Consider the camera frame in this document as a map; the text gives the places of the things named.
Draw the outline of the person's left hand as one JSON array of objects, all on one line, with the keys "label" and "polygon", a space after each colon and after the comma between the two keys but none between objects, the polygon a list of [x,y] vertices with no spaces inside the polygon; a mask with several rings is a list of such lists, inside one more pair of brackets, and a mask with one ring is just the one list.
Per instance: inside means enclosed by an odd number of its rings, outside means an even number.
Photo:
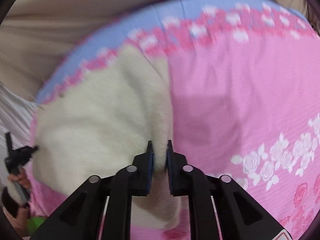
[{"label": "person's left hand", "polygon": [[3,212],[19,236],[27,237],[29,236],[27,220],[30,217],[30,205],[27,200],[21,198],[14,182],[28,191],[31,189],[31,183],[24,168],[20,168],[19,175],[9,174],[7,186],[3,189],[1,196]]}]

